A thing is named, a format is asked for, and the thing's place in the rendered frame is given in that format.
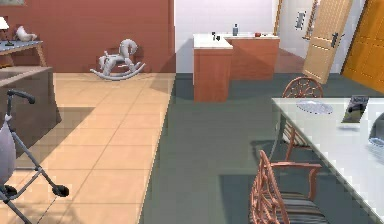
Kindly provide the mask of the framed wall picture with pale mat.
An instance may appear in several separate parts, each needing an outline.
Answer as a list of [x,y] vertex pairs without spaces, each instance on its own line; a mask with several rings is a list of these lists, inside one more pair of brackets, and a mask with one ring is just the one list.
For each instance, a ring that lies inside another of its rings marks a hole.
[[306,12],[305,11],[302,11],[302,12],[298,13],[297,18],[296,18],[296,23],[295,23],[295,28],[296,29],[300,29],[300,30],[303,29],[305,17],[306,17]]

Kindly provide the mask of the clear glass plate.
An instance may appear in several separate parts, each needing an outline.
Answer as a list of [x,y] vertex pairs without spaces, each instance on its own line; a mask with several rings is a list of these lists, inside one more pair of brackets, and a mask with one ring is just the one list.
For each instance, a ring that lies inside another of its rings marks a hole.
[[330,105],[315,100],[300,100],[296,103],[296,106],[312,114],[331,114],[333,112],[333,108]]

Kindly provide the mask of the dark brown cabinet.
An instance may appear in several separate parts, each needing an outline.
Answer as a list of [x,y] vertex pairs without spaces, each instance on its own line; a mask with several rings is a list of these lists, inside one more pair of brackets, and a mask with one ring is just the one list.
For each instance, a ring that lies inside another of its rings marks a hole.
[[55,99],[53,69],[41,66],[0,69],[0,127],[7,112],[9,90],[34,97],[35,103],[30,104],[27,98],[13,96],[10,125],[34,155],[47,156],[57,144],[46,143],[44,136],[61,122]]

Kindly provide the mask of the grey rocking horse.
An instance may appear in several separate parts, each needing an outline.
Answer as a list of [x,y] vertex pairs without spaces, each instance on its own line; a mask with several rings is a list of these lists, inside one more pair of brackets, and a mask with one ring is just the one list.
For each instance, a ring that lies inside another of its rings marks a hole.
[[[101,71],[91,69],[91,72],[100,78],[110,81],[122,81],[130,79],[138,75],[145,67],[145,63],[137,62],[136,64],[130,59],[130,56],[135,54],[138,45],[131,39],[124,39],[119,44],[118,54],[109,54],[104,51],[104,54],[99,57],[99,66]],[[111,72],[115,66],[126,68],[125,72],[112,75]]]

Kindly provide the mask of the brown wicker chair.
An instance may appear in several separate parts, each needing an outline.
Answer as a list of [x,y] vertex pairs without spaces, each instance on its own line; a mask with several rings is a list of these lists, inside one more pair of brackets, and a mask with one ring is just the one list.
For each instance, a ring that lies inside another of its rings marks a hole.
[[[322,98],[323,97],[323,88],[322,86],[313,78],[310,77],[298,77],[291,80],[283,94],[283,98]],[[285,160],[288,161],[292,154],[294,148],[310,150],[311,147],[304,140],[304,138],[298,133],[298,131],[293,127],[293,125],[286,121],[282,141],[287,144],[287,151],[285,155]]]
[[[259,151],[257,174],[249,193],[249,224],[330,224],[314,203],[317,173],[320,164],[271,162],[263,150]],[[281,191],[275,168],[304,168],[309,171],[309,192]]]

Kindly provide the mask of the white bird figurine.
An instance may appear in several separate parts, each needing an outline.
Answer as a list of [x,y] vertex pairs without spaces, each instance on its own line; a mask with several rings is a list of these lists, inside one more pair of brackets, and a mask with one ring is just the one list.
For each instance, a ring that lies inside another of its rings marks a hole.
[[23,42],[34,41],[37,35],[34,33],[27,33],[23,26],[19,26],[16,30],[16,38]]

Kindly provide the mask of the grey topped wooden side table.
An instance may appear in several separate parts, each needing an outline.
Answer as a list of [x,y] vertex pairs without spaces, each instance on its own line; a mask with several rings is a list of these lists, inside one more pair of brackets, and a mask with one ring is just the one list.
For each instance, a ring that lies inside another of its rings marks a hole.
[[47,66],[42,49],[42,41],[0,41],[0,56],[10,55],[28,49],[35,49],[40,59],[40,65],[43,67]]

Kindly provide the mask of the orange wooden door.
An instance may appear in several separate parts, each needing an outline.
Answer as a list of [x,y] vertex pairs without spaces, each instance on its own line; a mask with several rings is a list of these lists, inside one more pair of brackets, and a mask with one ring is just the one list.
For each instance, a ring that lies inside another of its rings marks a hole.
[[366,0],[342,75],[384,94],[384,0]]

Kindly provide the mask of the white dining table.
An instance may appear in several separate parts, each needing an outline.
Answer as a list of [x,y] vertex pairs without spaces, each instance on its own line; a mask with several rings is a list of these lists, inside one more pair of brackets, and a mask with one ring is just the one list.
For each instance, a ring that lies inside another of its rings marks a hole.
[[290,122],[315,153],[344,183],[375,224],[384,224],[384,147],[368,141],[372,125],[384,112],[384,98],[371,98],[359,123],[344,124],[349,100],[323,98],[330,114],[311,114],[296,98],[274,98],[283,122]]

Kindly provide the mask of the white table lamp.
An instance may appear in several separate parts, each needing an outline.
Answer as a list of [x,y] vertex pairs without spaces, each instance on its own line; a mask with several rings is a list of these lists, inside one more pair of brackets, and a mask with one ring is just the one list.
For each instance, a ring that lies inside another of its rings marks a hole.
[[4,17],[1,17],[0,16],[0,30],[4,33],[5,35],[5,38],[6,38],[6,43],[5,45],[6,46],[13,46],[13,43],[10,41],[10,39],[8,38],[8,34],[7,34],[7,30],[9,29],[9,25],[7,23],[7,21],[5,20]]

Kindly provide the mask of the clear glass bowl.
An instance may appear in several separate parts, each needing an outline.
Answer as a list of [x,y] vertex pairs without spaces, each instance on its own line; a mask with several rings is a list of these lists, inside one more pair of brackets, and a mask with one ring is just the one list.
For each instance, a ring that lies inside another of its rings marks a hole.
[[383,154],[384,153],[384,140],[372,137],[368,139],[369,149],[375,153]]

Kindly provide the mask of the light wooden room door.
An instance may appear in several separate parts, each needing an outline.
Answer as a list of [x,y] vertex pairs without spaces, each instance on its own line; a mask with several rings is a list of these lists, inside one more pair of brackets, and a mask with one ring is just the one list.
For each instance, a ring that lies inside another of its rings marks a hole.
[[351,6],[352,0],[320,0],[317,7],[302,73],[320,84],[328,80],[341,39],[339,37],[339,43],[332,48],[332,34],[343,34]]

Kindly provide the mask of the brown kitchen counter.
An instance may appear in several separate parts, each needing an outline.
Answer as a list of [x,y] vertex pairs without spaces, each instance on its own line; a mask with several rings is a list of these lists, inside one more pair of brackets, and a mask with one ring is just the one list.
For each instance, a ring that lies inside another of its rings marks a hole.
[[225,102],[233,80],[270,80],[275,73],[280,38],[254,33],[233,36],[193,35],[195,102]]

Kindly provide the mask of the dark grey round object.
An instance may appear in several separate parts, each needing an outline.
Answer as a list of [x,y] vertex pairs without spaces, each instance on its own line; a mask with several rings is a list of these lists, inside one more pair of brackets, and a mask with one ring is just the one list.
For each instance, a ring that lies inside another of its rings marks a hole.
[[373,123],[369,137],[384,140],[384,112]]

